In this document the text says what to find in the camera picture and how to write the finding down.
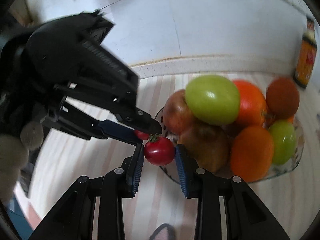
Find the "orange tomato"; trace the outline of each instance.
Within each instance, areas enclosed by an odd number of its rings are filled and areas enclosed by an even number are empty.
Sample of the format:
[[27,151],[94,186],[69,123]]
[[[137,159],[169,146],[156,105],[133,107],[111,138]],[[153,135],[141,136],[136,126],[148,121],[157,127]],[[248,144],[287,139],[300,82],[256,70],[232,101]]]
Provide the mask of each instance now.
[[240,92],[240,110],[235,123],[242,126],[262,126],[267,113],[267,103],[261,90],[246,80],[236,79],[233,83]]
[[233,142],[230,168],[245,182],[262,179],[271,166],[273,153],[270,133],[261,126],[249,126]]

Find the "cherry tomato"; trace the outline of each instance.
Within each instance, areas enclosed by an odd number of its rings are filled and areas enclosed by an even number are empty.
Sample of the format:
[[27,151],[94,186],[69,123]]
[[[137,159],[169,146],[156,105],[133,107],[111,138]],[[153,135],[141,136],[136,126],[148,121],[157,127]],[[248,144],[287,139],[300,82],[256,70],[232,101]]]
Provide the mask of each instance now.
[[137,129],[134,130],[134,134],[140,139],[140,140],[148,140],[149,135],[147,133],[141,132]]
[[166,137],[150,137],[144,147],[144,156],[153,165],[163,166],[173,161],[175,150],[172,141]]

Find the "countertop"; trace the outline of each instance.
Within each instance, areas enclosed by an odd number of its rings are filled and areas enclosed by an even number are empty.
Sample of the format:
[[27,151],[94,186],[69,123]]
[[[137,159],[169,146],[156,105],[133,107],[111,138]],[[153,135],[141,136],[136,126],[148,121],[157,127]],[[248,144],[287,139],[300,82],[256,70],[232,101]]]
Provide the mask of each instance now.
[[[230,79],[247,79],[257,84],[264,93],[275,77],[274,74],[258,72],[219,74]],[[198,75],[200,73],[141,79],[137,107],[155,116],[174,91],[184,88],[188,81]],[[77,101],[73,103],[95,118],[115,121],[114,116],[106,110]],[[292,240],[300,239],[320,209],[318,113],[320,95],[310,84],[306,90],[300,90],[300,106],[296,114],[305,135],[300,164],[291,173],[250,184]],[[119,167],[125,157],[132,155],[133,150],[134,146],[113,139],[93,138],[85,141],[51,130],[36,163],[30,199],[22,196],[19,185],[15,190],[31,225],[37,226],[79,176],[104,176]],[[171,181],[158,167],[145,161],[136,197],[132,200],[123,199],[126,239],[148,239],[156,227],[162,223],[170,223],[176,228],[177,239],[191,240],[194,238],[196,211],[197,200],[186,200],[179,185]],[[97,229],[96,221],[95,216],[94,230]],[[226,239],[225,227],[222,228],[222,234]]]

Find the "gray fabric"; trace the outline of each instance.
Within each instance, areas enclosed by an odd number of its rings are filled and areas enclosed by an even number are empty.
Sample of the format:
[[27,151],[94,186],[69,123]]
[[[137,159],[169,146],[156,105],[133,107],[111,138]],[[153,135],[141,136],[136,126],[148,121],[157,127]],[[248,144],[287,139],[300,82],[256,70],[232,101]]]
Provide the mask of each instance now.
[[29,149],[36,149],[43,142],[40,123],[28,123],[20,138],[0,135],[0,199],[4,205],[10,201],[20,170],[27,164]]

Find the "glass bowl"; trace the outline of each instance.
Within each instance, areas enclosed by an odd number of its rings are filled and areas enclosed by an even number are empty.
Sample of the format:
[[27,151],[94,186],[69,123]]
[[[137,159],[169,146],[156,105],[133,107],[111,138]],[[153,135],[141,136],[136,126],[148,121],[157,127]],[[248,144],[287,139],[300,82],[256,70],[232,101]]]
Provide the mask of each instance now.
[[[163,108],[160,109],[159,112],[156,114],[155,119],[161,124],[162,136],[169,138],[173,142],[173,144],[176,146],[179,136],[171,133],[169,129],[164,125],[162,112],[163,112]],[[296,131],[297,145],[296,145],[296,150],[292,155],[292,157],[283,165],[272,164],[268,173],[265,175],[265,177],[263,177],[262,179],[256,180],[254,182],[278,177],[282,174],[286,174],[288,172],[293,171],[298,166],[301,160],[303,148],[304,148],[304,135],[303,135],[301,124],[296,117],[293,120],[293,126]],[[162,166],[161,169],[169,176],[170,179],[172,179],[175,182],[179,181],[179,176],[178,176],[175,161],[171,162],[166,166]],[[232,173],[229,165],[227,164],[225,167],[222,167],[218,172],[216,172],[215,175],[230,179],[234,174]]]

